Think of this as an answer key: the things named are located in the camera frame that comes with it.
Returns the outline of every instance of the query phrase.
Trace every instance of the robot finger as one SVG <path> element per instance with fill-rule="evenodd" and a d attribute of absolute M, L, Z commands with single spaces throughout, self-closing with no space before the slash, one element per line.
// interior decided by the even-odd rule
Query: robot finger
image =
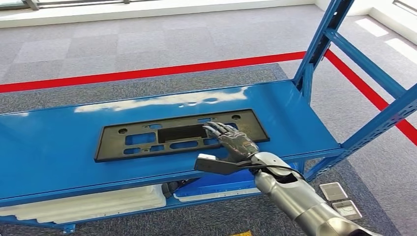
<path fill-rule="evenodd" d="M 226 124 L 223 124 L 223 123 L 220 123 L 220 122 L 218 122 L 217 124 L 220 125 L 220 126 L 222 126 L 223 128 L 225 128 L 229 132 L 233 132 L 234 131 L 234 128 L 232 128 L 230 125 L 226 125 Z"/>
<path fill-rule="evenodd" d="M 226 124 L 226 126 L 227 126 L 229 129 L 231 129 L 231 131 L 237 131 L 237 129 L 236 129 L 236 128 L 234 128 L 234 127 L 233 127 L 233 126 L 231 126 L 231 125 Z"/>
<path fill-rule="evenodd" d="M 227 132 L 227 130 L 225 129 L 225 128 L 223 128 L 221 125 L 219 125 L 218 123 L 216 123 L 216 122 L 212 122 L 212 121 L 209 121 L 209 122 L 207 122 L 209 125 L 211 125 L 211 126 L 214 126 L 218 131 L 220 131 L 220 133 L 222 133 L 222 134 L 224 134 L 224 133 L 226 133 Z"/>
<path fill-rule="evenodd" d="M 222 135 L 219 131 L 215 130 L 215 129 L 214 129 L 213 127 L 211 127 L 211 126 L 204 125 L 204 126 L 203 126 L 203 128 L 204 128 L 205 130 L 207 130 L 210 134 L 212 134 L 212 135 L 214 135 L 214 136 L 216 136 L 216 137 L 218 137 L 218 136 Z"/>

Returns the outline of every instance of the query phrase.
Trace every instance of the shelf surface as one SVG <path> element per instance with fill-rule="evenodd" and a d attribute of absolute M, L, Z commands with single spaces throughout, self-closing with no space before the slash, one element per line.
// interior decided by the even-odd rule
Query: shelf surface
<path fill-rule="evenodd" d="M 290 81 L 3 114 L 0 206 L 201 176 L 193 170 L 197 154 L 226 156 L 224 148 L 96 163 L 101 128 L 240 109 L 253 109 L 270 137 L 262 151 L 340 148 Z"/>

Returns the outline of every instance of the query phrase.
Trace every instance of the black cable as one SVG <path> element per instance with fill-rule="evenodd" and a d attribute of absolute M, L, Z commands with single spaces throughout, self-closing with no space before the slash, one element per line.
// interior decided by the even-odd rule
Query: black cable
<path fill-rule="evenodd" d="M 200 178 L 190 178 L 190 179 L 184 179 L 184 180 L 177 181 L 178 188 L 184 187 L 184 186 L 186 186 L 186 185 L 188 185 L 188 184 L 190 184 L 190 183 L 192 183 L 192 182 L 194 182 L 198 179 L 200 179 Z"/>
<path fill-rule="evenodd" d="M 302 178 L 302 180 L 306 181 L 307 180 L 304 178 L 304 176 L 298 171 L 295 170 L 291 167 L 288 166 L 278 166 L 278 165 L 254 165 L 254 166 L 243 166 L 243 167 L 239 167 L 240 169 L 259 169 L 259 168 L 266 168 L 266 167 L 274 167 L 274 168 L 281 168 L 281 169 L 286 169 L 289 171 L 294 171 L 295 173 L 299 174 L 300 177 Z"/>

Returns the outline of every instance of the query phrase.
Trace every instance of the blue crossbar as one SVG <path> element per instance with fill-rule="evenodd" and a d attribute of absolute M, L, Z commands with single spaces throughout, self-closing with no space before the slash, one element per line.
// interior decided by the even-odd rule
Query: blue crossbar
<path fill-rule="evenodd" d="M 332 166 L 346 159 L 370 141 L 374 140 L 388 129 L 394 127 L 417 110 L 417 84 L 412 86 L 403 96 L 396 99 L 382 112 L 376 115 L 358 132 L 348 138 L 342 147 L 345 151 L 337 157 L 325 158 L 312 167 L 305 175 L 308 181 L 312 181 L 318 175 L 326 172 Z"/>
<path fill-rule="evenodd" d="M 399 83 L 391 76 L 377 66 L 365 54 L 353 46 L 346 38 L 340 35 L 334 29 L 327 29 L 325 36 L 330 39 L 338 48 L 340 48 L 348 57 L 350 57 L 358 66 L 360 66 L 372 79 L 374 79 L 381 87 L 383 87 L 391 96 L 399 98 L 405 93 Z"/>

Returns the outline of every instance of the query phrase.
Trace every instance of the rectangular cutout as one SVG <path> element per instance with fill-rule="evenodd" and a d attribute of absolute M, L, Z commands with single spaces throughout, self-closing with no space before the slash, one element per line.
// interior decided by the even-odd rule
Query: rectangular cutout
<path fill-rule="evenodd" d="M 124 139 L 126 145 L 148 144 L 155 142 L 155 133 L 132 134 Z"/>
<path fill-rule="evenodd" d="M 128 149 L 125 149 L 123 151 L 123 154 L 125 154 L 125 155 L 137 154 L 140 151 L 141 151 L 141 149 L 138 148 L 138 147 L 136 147 L 136 148 L 128 148 Z"/>
<path fill-rule="evenodd" d="M 197 121 L 198 123 L 206 123 L 206 122 L 211 121 L 211 118 L 202 118 L 202 119 L 198 119 Z"/>
<path fill-rule="evenodd" d="M 161 124 L 151 124 L 149 125 L 149 129 L 160 129 L 162 128 Z"/>
<path fill-rule="evenodd" d="M 169 141 L 193 138 L 207 138 L 207 133 L 203 128 L 203 124 L 187 125 L 158 130 L 158 142 L 160 144 L 167 143 Z"/>
<path fill-rule="evenodd" d="M 163 145 L 155 145 L 150 147 L 150 151 L 163 151 L 165 148 Z"/>
<path fill-rule="evenodd" d="M 174 143 L 170 145 L 172 149 L 180 149 L 180 148 L 194 148 L 198 145 L 197 141 L 187 141 L 181 143 Z"/>

